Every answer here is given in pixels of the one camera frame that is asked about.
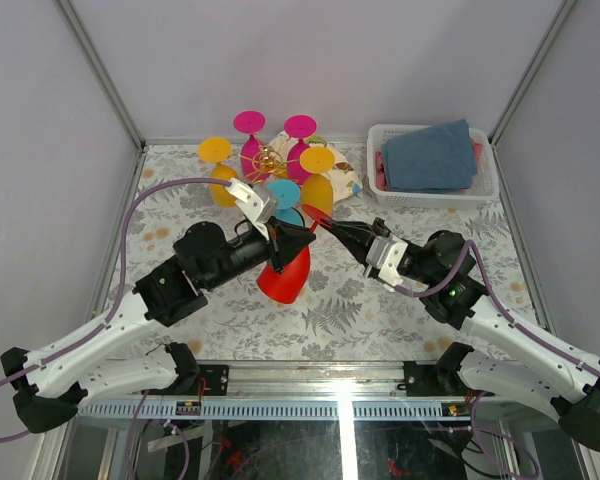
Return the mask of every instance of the red wire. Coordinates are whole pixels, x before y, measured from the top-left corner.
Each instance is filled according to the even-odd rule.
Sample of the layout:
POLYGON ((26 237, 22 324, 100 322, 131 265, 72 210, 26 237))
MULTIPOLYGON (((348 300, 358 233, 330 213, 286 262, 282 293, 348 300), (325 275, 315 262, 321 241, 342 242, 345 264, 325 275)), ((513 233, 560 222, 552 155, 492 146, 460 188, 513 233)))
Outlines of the red wire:
POLYGON ((401 468, 398 468, 391 459, 389 459, 389 471, 394 477, 413 477, 413 472, 411 470, 402 470, 401 468))
POLYGON ((469 402, 471 402, 471 400, 473 399, 473 395, 475 394, 475 392, 473 391, 473 389, 469 389, 469 391, 467 392, 467 396, 464 399, 464 404, 465 405, 469 405, 469 402))
POLYGON ((207 389, 207 379, 204 377, 200 377, 198 380, 198 403, 200 404, 200 409, 202 410, 202 396, 204 395, 204 391, 207 389))

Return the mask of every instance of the black bracket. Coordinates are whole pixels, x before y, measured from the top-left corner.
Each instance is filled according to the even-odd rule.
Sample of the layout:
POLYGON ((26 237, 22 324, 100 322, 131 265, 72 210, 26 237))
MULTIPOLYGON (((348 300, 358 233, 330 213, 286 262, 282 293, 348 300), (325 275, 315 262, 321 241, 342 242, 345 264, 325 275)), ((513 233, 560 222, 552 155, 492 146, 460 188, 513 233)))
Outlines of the black bracket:
POLYGON ((200 365, 200 377, 207 385, 204 395, 225 397, 229 389, 229 365, 200 365))
MULTIPOLYGON (((23 369, 27 362, 27 350, 11 348, 0 356, 5 376, 23 369)), ((11 382, 16 390, 13 403, 18 418, 31 433, 43 433, 68 422, 78 413, 78 403, 87 395, 78 382, 58 398, 44 398, 37 395, 38 387, 29 385, 26 375, 11 382)))
POLYGON ((457 372, 464 357, 472 351, 469 345, 453 342, 435 365, 403 362, 404 383, 398 384, 398 390, 406 390, 410 397, 466 396, 469 388, 457 372))

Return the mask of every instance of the glass panel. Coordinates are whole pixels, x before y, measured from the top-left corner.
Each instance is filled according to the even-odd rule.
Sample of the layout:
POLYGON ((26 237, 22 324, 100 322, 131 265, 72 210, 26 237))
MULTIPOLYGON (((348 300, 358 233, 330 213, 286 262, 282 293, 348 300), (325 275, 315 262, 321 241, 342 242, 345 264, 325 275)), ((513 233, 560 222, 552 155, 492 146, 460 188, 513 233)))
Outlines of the glass panel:
MULTIPOLYGON (((187 436, 196 435, 189 441, 191 459, 186 479, 198 479, 201 465, 204 470, 209 465, 205 480, 342 478, 338 422, 213 421, 211 425, 212 439, 207 441, 203 440, 204 424, 183 425, 187 436)), ((178 441, 161 446, 159 439, 163 438, 173 441, 177 437, 159 425, 145 429, 136 469, 138 480, 179 477, 184 465, 183 445, 178 441)))
MULTIPOLYGON (((521 442, 538 460, 540 479, 585 478, 577 449, 552 420, 512 403, 484 401, 478 409, 478 426, 503 432, 521 442)), ((473 443, 473 433, 466 429, 466 421, 358 420, 350 429, 351 424, 345 424, 343 417, 341 420, 342 423, 178 420, 175 423, 184 431, 190 449, 184 478, 337 480, 343 478, 343 456, 345 461, 353 462, 345 465, 347 472, 355 472, 351 467, 357 466, 361 480, 501 478, 497 467, 473 443)), ((78 419, 71 447, 65 454, 69 460, 65 478, 126 480, 129 423, 129 420, 78 419)), ((533 467, 521 449, 501 439, 480 435, 489 453, 507 468, 514 468, 517 463, 522 475, 533 474, 533 467)), ((132 451, 136 480, 179 478, 184 448, 180 437, 172 435, 170 428, 139 421, 132 451)))

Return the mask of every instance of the blue towel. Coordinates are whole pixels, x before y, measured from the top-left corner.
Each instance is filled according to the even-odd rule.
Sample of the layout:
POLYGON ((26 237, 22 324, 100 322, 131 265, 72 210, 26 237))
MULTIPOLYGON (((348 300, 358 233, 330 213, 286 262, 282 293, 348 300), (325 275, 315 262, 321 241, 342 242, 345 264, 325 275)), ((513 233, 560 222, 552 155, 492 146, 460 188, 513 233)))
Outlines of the blue towel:
POLYGON ((392 138, 381 152, 391 191, 446 193, 471 187, 478 173, 466 120, 392 138))

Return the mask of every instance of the floral tablecloth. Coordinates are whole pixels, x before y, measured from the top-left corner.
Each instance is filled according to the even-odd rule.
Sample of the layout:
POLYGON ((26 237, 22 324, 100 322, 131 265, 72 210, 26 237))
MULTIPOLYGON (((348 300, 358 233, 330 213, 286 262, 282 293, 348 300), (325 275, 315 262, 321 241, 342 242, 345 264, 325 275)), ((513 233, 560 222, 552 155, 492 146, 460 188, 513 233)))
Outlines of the floral tablecloth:
MULTIPOLYGON (((364 144, 338 144, 338 148, 359 172, 365 171, 364 144)), ((203 164, 196 152, 196 146, 149 147, 138 191, 166 180, 208 175, 211 166, 203 164)), ((378 205, 363 190, 337 203, 333 212, 336 220, 370 223, 376 216, 384 218, 400 237, 420 244, 440 229, 473 238, 500 298, 518 313, 535 318, 500 202, 474 210, 394 208, 378 205)), ((173 242, 193 223, 212 220, 231 238, 240 218, 236 208, 215 206, 204 185, 156 193, 132 217, 125 289, 171 256, 173 242)), ((293 305, 276 303, 260 292, 255 281, 261 269, 256 269, 207 293, 206 308, 122 348, 117 357, 136 357, 159 343, 178 341, 186 342, 196 357, 214 360, 435 360, 456 339, 502 356, 495 347, 437 323, 417 300, 390 293, 376 281, 363 278, 362 266, 335 238, 324 231, 317 233, 310 247, 309 280, 293 305)))

